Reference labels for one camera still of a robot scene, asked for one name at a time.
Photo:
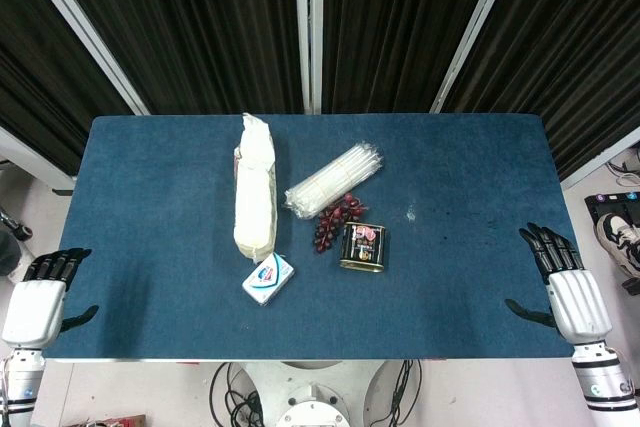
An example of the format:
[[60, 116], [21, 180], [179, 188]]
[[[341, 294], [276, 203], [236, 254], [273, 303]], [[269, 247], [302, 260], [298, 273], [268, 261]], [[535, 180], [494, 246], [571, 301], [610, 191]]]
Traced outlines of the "blue table mat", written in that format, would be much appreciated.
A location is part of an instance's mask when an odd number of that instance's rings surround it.
[[387, 238], [380, 273], [317, 254], [314, 225], [278, 212], [293, 278], [266, 305], [242, 287], [233, 238], [238, 116], [100, 117], [91, 127], [60, 245], [84, 247], [65, 301], [86, 325], [65, 360], [347, 360], [567, 357], [519, 231], [573, 234], [541, 120], [523, 114], [274, 115], [279, 190], [359, 141], [383, 166], [356, 195]]

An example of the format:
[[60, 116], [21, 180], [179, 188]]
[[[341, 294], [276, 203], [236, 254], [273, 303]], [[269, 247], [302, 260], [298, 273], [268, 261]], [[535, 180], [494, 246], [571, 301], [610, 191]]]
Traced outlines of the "black white sneaker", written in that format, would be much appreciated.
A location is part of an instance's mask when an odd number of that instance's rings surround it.
[[615, 214], [602, 216], [596, 224], [600, 245], [631, 278], [640, 278], [640, 231]]

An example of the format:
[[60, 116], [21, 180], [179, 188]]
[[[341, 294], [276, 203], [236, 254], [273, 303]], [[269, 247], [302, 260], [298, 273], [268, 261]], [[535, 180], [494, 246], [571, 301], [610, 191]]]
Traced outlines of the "black device with buttons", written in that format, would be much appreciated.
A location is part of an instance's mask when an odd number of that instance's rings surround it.
[[596, 194], [584, 199], [593, 224], [607, 214], [622, 217], [626, 223], [640, 228], [640, 193]]

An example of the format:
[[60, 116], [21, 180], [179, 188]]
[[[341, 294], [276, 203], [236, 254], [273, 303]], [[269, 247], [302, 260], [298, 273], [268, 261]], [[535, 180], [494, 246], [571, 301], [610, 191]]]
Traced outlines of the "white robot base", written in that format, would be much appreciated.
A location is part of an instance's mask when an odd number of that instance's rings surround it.
[[365, 427], [365, 401], [382, 360], [250, 361], [265, 427]]

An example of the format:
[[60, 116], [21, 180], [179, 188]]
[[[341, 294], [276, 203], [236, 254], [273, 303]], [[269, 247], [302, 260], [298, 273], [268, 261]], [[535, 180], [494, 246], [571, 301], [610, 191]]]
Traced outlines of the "bunch of purple grapes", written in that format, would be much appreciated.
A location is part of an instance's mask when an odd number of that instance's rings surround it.
[[358, 222], [369, 210], [359, 198], [351, 193], [325, 207], [319, 214], [314, 231], [313, 246], [317, 253], [331, 249], [337, 242], [341, 228], [347, 222]]

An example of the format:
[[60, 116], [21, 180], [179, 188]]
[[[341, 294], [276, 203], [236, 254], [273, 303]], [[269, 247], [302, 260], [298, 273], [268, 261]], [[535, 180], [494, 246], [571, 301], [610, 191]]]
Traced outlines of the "black curtain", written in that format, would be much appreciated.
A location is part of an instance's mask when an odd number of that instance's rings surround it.
[[[74, 0], [155, 115], [300, 114], [297, 0]], [[524, 113], [567, 177], [640, 128], [640, 0], [321, 0], [325, 114]]]

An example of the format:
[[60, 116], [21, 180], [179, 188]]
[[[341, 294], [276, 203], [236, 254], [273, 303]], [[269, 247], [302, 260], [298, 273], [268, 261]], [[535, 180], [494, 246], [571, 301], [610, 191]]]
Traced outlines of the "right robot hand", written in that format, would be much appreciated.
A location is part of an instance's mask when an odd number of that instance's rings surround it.
[[594, 276], [572, 242], [547, 227], [529, 223], [519, 230], [534, 258], [549, 299], [549, 311], [504, 301], [516, 316], [555, 329], [571, 345], [603, 342], [612, 323]]

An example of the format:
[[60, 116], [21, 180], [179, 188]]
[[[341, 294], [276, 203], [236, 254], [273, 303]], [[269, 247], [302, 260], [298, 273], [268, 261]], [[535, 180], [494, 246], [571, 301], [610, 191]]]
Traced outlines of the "white frame post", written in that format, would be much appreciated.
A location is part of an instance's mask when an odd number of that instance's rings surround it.
[[431, 104], [430, 114], [438, 114], [442, 111], [448, 95], [460, 75], [495, 2], [496, 0], [477, 0], [446, 74]]
[[151, 112], [78, 0], [50, 0], [134, 115]]
[[304, 113], [322, 113], [324, 0], [296, 0]]

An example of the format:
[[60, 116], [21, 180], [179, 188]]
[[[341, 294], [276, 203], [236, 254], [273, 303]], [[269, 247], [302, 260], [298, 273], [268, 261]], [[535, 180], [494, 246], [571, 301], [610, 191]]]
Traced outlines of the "pack of clear plastic straws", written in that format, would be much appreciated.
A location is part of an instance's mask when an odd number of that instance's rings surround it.
[[284, 206], [300, 219], [318, 215], [383, 165], [383, 155], [370, 143], [359, 142], [330, 163], [285, 191]]

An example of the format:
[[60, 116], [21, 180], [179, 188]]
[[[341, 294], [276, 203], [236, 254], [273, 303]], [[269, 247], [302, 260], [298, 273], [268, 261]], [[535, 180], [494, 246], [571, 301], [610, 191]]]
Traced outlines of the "black food tin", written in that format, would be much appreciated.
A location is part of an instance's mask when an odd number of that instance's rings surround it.
[[340, 266], [364, 272], [383, 272], [385, 240], [386, 228], [383, 226], [347, 222], [343, 228]]

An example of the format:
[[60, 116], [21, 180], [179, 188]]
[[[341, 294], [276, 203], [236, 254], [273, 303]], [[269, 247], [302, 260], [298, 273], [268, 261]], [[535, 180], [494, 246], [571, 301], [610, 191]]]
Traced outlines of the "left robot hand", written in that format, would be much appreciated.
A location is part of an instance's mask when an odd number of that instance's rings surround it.
[[12, 349], [43, 350], [57, 337], [90, 322], [97, 305], [65, 318], [64, 305], [81, 263], [91, 255], [85, 248], [55, 251], [37, 257], [11, 295], [2, 340]]

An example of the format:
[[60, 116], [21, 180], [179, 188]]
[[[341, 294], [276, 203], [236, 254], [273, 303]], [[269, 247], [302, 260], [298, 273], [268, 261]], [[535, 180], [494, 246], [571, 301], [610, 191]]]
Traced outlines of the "long white plastic package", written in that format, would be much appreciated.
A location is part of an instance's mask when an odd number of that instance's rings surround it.
[[240, 253], [255, 264], [275, 247], [277, 233], [275, 149], [269, 125], [243, 114], [243, 132], [234, 150], [233, 237]]

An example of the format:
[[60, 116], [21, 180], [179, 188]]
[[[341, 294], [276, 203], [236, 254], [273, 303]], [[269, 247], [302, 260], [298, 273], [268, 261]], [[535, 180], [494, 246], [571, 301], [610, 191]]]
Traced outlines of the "white blue soap box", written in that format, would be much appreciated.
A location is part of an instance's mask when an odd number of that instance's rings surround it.
[[294, 274], [294, 267], [273, 252], [243, 281], [242, 289], [260, 306], [265, 306]]

